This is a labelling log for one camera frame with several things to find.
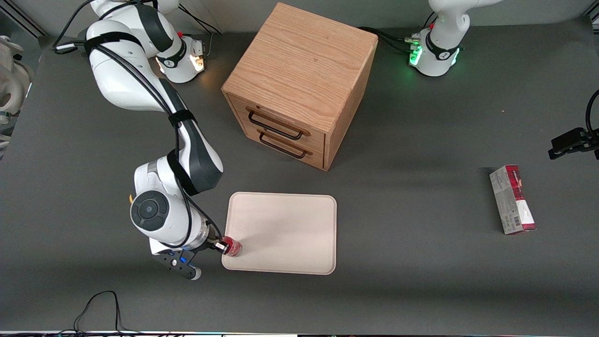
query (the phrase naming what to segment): beige tray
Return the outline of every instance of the beige tray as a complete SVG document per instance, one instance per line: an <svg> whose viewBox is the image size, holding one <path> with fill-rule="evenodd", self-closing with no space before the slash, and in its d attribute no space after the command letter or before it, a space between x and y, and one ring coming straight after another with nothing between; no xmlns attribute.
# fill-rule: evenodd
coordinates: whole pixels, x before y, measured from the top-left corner
<svg viewBox="0 0 599 337"><path fill-rule="evenodd" d="M330 195L237 192L225 235L241 242L230 270L329 275L337 255L337 202Z"/></svg>

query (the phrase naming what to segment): velcro strap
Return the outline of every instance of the velcro strap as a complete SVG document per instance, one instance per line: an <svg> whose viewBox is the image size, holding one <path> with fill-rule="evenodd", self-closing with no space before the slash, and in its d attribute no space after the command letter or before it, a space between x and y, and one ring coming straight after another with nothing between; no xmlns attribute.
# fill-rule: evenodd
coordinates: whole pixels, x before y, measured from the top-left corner
<svg viewBox="0 0 599 337"><path fill-rule="evenodd" d="M99 44L106 43L106 42L117 42L120 40L127 40L127 41L131 41L131 42L135 42L135 43L139 44L140 47L143 48L143 46L141 45L141 42L135 36L133 36L129 33L123 33L123 32L109 32L109 33L101 34L100 36L97 36L97 37L94 37L94 38L91 38L91 39L85 41L85 44L83 45L83 47L85 48L85 52L89 55L91 53L92 49Z"/></svg>
<svg viewBox="0 0 599 337"><path fill-rule="evenodd" d="M183 168L183 166L181 166L181 164L176 158L176 149L173 149L171 152L168 153L167 162L168 165L171 167L171 170L173 170L175 178L177 178L177 180L179 180L179 182L181 183L181 187L183 187L185 193L187 193L188 195L198 194L198 191L195 189L195 186L191 181L191 178L189 177L189 175L187 175L187 172L185 172L185 169Z"/></svg>
<svg viewBox="0 0 599 337"><path fill-rule="evenodd" d="M183 122L183 121L186 121L188 119L193 120L194 122L196 122L196 124L198 123L195 120L195 117L193 116L193 113L191 113L191 111L189 111L189 110L179 110L179 111L173 113L172 115L170 115L168 117L168 121L171 122L171 125L174 128L177 127L177 124L179 122Z"/></svg>

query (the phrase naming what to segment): wooden cabinet top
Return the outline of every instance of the wooden cabinet top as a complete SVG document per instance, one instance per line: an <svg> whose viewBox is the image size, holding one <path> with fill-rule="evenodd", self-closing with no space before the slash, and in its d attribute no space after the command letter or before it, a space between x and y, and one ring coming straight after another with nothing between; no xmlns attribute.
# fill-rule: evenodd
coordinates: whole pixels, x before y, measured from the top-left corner
<svg viewBox="0 0 599 337"><path fill-rule="evenodd" d="M376 43L374 34L278 3L223 91L330 132Z"/></svg>

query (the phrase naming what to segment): black drawer handle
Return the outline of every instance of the black drawer handle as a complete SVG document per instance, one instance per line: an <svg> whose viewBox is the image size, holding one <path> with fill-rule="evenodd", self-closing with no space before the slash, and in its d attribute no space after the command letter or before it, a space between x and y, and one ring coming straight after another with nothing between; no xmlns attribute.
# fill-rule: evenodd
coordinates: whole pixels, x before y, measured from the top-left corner
<svg viewBox="0 0 599 337"><path fill-rule="evenodd" d="M303 132L303 131L300 131L300 132L299 132L299 134L298 134L297 136L292 136L292 135L290 135L290 134L286 134L286 133L284 133L283 131L279 131L279 130L277 130L277 129L273 128L273 127L269 127L268 125L266 125L266 124L264 124L264 123L262 123L262 122L258 122L257 120L255 120L255 119L252 119L252 116L253 116L253 115L254 115L254 112L253 112L253 111L250 111L250 114L247 116L247 117L250 119L250 122L252 122L252 123L254 123L254 124L256 124L256 125L258 125L258 126L260 126L260 127L263 127L263 128L265 128L266 130L269 130L269 131L272 131L272 132L274 132L274 133L276 133L276 134L278 134L278 135L281 135L281 136L283 136L283 137L285 137L285 138L289 138L289 139L291 139L291 140L298 140L298 139L300 139L301 135L302 135L302 134L304 134L304 132Z"/></svg>
<svg viewBox="0 0 599 337"><path fill-rule="evenodd" d="M296 159L301 159L301 158L304 158L304 157L305 157L305 154L307 153L307 152L304 150L304 151L302 152L302 154L301 154L301 155L297 155L297 154L295 154L295 153L293 153L293 152L289 152L289 151L287 151L286 149L280 148L280 147L276 146L275 144L268 143L266 140L262 139L263 137L264 137L264 133L260 133L260 142L262 142L262 144L264 144L264 145L266 145L266 146L269 146L269 147L271 147L271 148L273 148L273 149L275 149L275 150L279 150L280 152L283 152L283 153L284 153L284 154L286 154L286 155L290 155L290 156L292 156L292 157L294 157L294 158L296 158Z"/></svg>

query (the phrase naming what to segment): red can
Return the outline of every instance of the red can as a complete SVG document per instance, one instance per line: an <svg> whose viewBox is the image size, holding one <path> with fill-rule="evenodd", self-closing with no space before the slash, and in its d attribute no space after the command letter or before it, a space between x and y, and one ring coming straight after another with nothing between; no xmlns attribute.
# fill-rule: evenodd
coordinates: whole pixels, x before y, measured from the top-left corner
<svg viewBox="0 0 599 337"><path fill-rule="evenodd" d="M239 254L241 254L241 251L243 250L243 246L241 245L241 243L237 240L231 239L228 236L223 236L222 240L229 245L229 249L227 250L226 254L227 256L237 256Z"/></svg>

